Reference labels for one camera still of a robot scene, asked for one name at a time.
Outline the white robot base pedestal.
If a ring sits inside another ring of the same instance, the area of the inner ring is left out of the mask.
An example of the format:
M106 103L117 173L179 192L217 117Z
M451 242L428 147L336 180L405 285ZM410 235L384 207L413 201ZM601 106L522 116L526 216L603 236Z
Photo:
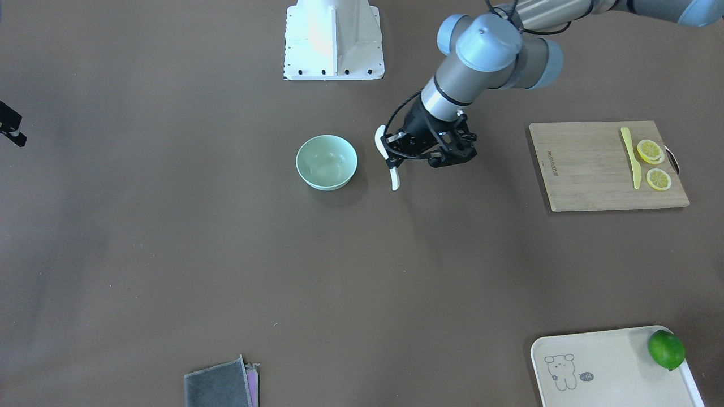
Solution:
M378 7L367 1L297 1L285 16L284 80L359 81L385 76Z

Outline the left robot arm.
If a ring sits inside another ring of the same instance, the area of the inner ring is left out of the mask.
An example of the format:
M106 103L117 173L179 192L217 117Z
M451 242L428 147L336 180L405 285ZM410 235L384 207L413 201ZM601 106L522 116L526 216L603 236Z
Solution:
M473 159L477 135L466 107L486 90L532 90L550 85L563 69L563 52L550 39L571 23L607 11L705 27L722 17L721 1L513 1L482 15L451 15L437 34L444 60L408 103L400 129L375 135L390 172L405 161L434 168Z

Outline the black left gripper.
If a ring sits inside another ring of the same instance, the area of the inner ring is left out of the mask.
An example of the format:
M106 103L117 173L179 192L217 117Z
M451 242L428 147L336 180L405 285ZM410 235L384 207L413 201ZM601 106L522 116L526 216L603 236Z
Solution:
M405 160L428 161L426 154L437 147L427 126L427 119L434 116L424 108L419 95L411 95L403 101L391 114L390 121L392 122L408 103L413 104L407 111L402 126L395 132L380 136L383 142L390 144L390 157L386 159L389 169L400 167Z

